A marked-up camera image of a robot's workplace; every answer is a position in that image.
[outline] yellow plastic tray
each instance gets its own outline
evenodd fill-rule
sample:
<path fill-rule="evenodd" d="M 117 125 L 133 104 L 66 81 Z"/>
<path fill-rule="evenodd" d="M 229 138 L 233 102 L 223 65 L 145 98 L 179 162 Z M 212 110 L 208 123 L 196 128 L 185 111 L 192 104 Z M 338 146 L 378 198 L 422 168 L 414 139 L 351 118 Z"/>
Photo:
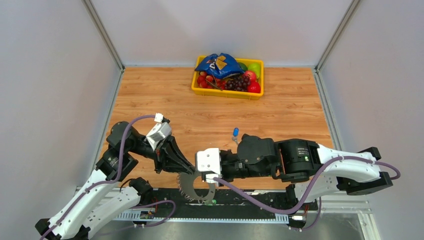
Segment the yellow plastic tray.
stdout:
<path fill-rule="evenodd" d="M 205 58 L 206 56 L 199 56 L 197 58 L 196 66 L 199 65 L 199 63 Z M 197 82 L 197 79 L 199 77 L 199 72 L 195 71 L 193 76 L 193 82 L 191 83 L 191 90 L 194 91 L 197 95 L 208 95 L 208 96 L 218 96 L 218 97 L 226 97 L 226 98 L 238 98 L 238 99 L 251 99 L 251 100 L 258 100 L 264 95 L 264 62 L 261 60 L 255 60 L 255 59 L 243 59 L 243 58 L 236 58 L 235 59 L 239 63 L 244 63 L 246 66 L 249 66 L 249 64 L 252 63 L 258 63 L 260 64 L 260 77 L 257 82 L 260 85 L 260 93 L 251 93 L 251 92 L 245 92 L 245 91 L 229 91 L 229 90 L 218 90 L 218 89 L 209 89 L 209 88 L 201 88 L 199 87 L 199 84 Z"/>

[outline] green fruit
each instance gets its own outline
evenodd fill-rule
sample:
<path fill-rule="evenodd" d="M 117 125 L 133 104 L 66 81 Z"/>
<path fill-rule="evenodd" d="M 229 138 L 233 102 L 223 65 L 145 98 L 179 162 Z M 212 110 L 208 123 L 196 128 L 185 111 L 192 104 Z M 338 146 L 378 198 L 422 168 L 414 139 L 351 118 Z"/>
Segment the green fruit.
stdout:
<path fill-rule="evenodd" d="M 250 64 L 247 70 L 254 72 L 257 78 L 261 76 L 261 65 L 259 63 Z"/>
<path fill-rule="evenodd" d="M 248 66 L 246 66 L 246 64 L 239 62 L 238 65 L 240 65 L 240 68 L 243 69 L 243 71 L 247 71 L 248 70 Z"/>

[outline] blue object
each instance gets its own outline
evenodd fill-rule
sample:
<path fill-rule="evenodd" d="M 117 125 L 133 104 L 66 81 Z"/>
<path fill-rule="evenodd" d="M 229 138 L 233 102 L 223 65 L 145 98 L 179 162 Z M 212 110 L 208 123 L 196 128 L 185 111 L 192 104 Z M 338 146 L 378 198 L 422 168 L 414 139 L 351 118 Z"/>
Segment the blue object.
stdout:
<path fill-rule="evenodd" d="M 239 128 L 238 128 L 238 127 L 235 127 L 235 128 L 234 128 L 234 131 L 232 131 L 232 135 L 233 135 L 234 137 L 237 137 L 237 135 L 239 135 Z"/>
<path fill-rule="evenodd" d="M 213 75 L 217 79 L 245 73 L 236 59 L 226 53 L 221 53 L 219 56 L 214 53 L 205 57 L 195 71 L 205 71 L 208 75 Z"/>

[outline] circular saw blade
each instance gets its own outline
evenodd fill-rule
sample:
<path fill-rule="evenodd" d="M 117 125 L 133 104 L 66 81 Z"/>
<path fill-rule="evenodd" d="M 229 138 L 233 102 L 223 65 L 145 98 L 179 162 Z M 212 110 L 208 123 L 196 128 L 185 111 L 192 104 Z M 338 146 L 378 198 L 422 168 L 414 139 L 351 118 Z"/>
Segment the circular saw blade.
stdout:
<path fill-rule="evenodd" d="M 200 176 L 201 173 L 198 171 L 194 172 L 193 174 L 179 173 L 177 176 L 179 191 L 181 192 L 181 195 L 183 195 L 190 202 L 197 200 L 199 203 L 202 204 L 212 204 L 212 200 L 215 196 L 215 184 L 207 183 L 207 185 L 209 186 L 207 195 L 199 196 L 195 191 L 193 183 L 195 182 L 195 179 Z"/>

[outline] wood surface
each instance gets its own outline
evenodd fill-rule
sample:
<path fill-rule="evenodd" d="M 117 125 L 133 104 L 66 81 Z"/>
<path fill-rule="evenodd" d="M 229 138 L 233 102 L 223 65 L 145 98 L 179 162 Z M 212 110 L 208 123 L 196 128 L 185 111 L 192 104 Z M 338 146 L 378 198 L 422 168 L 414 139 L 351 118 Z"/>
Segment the wood surface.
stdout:
<path fill-rule="evenodd" d="M 281 141 L 299 138 L 332 147 L 314 77 L 310 68 L 265 68 L 264 95 L 259 100 L 196 95 L 191 90 L 193 68 L 129 67 L 125 69 L 111 116 L 109 131 L 119 121 L 162 113 L 170 119 L 172 135 L 194 165 L 197 151 L 208 148 L 232 149 L 232 132 Z M 146 134 L 152 119 L 134 124 Z M 104 142 L 102 151 L 107 149 Z M 153 160 L 131 153 L 139 163 L 128 178 L 142 177 L 154 188 L 177 188 L 177 174 L 155 173 Z M 287 183 L 271 177 L 236 179 L 242 189 L 284 189 Z M 207 188 L 199 179 L 196 188 Z"/>

